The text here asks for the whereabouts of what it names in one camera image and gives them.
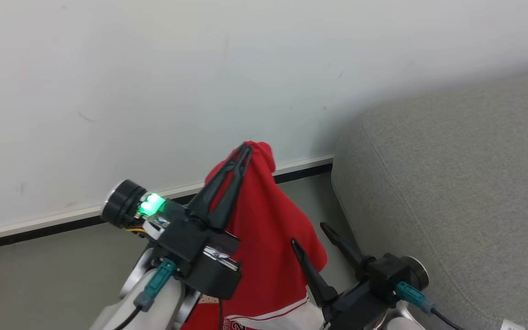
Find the red cloth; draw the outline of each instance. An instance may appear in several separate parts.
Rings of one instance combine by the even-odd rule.
[[[232,258],[242,261],[243,277],[232,299],[224,301],[225,316],[257,317],[306,298],[307,282],[293,252],[292,238],[318,271],[327,263],[312,224],[274,182],[276,166],[270,146],[247,144],[253,154],[226,229],[241,240]],[[209,173],[207,181],[222,164]]]
[[[200,303],[193,310],[182,330],[218,330],[220,306],[217,303]]]

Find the gray fabric upholstery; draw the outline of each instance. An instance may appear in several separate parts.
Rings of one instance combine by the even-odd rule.
[[[444,315],[528,330],[528,77],[365,111],[332,181],[360,248],[419,259]]]

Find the black cable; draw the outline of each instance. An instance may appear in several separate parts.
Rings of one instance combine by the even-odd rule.
[[[224,330],[224,302],[220,299],[220,330]]]
[[[119,324],[117,328],[115,328],[115,330],[123,330],[124,328],[126,328],[126,326],[130,324],[130,322],[136,317],[136,315],[138,315],[138,313],[140,313],[140,309],[136,307],[136,309],[134,309],[130,316],[128,316],[125,321]]]
[[[441,315],[441,313],[439,313],[436,309],[432,308],[431,309],[431,313],[435,314],[436,317],[440,318],[441,321],[444,321],[448,326],[451,326],[452,328],[454,328],[455,330],[464,330],[463,328],[460,328],[459,326],[457,326],[455,323],[453,323],[452,321],[449,321],[446,317],[444,317],[443,315]]]

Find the black camera lens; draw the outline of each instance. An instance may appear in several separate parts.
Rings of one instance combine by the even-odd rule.
[[[409,284],[417,290],[425,290],[429,286],[429,274],[425,267],[417,259],[408,255],[401,257],[401,260],[411,266],[411,283]]]
[[[128,228],[136,225],[139,219],[134,218],[141,198],[147,190],[131,180],[123,180],[109,193],[101,210],[101,220],[117,228]]]

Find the white label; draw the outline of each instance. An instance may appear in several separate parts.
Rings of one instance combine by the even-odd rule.
[[[505,319],[502,322],[502,326],[501,326],[500,330],[525,330],[525,328],[522,325],[518,325],[515,322],[511,322],[511,321]]]

